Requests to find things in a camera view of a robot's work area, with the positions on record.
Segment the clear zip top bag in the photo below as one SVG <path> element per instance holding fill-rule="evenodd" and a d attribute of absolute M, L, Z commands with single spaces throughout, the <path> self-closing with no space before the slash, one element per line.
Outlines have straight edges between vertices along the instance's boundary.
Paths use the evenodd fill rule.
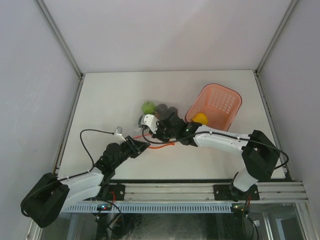
<path fill-rule="evenodd" d="M 147 137 L 158 140 L 147 139 L 150 143 L 149 149 L 161 149 L 167 146 L 174 146 L 175 143 L 169 138 L 165 138 L 162 134 L 164 133 L 159 126 L 160 121 L 167 119 L 170 114 L 178 113 L 176 107 L 168 107 L 165 103 L 156 104 L 153 101 L 144 101 L 141 105 L 142 115 L 138 119 L 138 131 L 141 131 L 141 135 L 135 136 L 134 140 L 146 140 Z"/>

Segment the yellow fake pear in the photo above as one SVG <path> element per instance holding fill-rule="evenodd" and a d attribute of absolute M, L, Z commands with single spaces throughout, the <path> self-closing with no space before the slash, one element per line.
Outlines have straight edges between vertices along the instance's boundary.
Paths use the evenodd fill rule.
<path fill-rule="evenodd" d="M 191 120 L 202 125 L 207 125 L 209 122 L 208 117 L 202 112 L 197 113 Z"/>

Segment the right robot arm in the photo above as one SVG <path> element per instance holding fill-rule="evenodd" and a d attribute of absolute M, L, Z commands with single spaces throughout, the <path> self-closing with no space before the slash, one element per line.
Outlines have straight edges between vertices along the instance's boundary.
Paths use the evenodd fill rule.
<path fill-rule="evenodd" d="M 244 168 L 229 185 L 230 195 L 237 200 L 246 196 L 256 183 L 269 181 L 280 157 L 280 151 L 259 130 L 251 134 L 230 133 L 198 122 L 186 123 L 175 113 L 162 120 L 147 114 L 141 122 L 159 143 L 214 148 L 241 157 Z"/>

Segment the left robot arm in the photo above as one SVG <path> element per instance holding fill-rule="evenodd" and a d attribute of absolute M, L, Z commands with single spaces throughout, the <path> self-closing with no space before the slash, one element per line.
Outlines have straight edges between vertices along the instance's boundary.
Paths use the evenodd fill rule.
<path fill-rule="evenodd" d="M 58 178 L 50 172 L 44 174 L 22 200 L 21 213 L 45 228 L 70 206 L 94 197 L 106 199 L 110 193 L 107 184 L 116 168 L 127 159 L 141 155 L 150 145 L 127 136 L 120 144 L 108 144 L 90 170 L 65 178 Z"/>

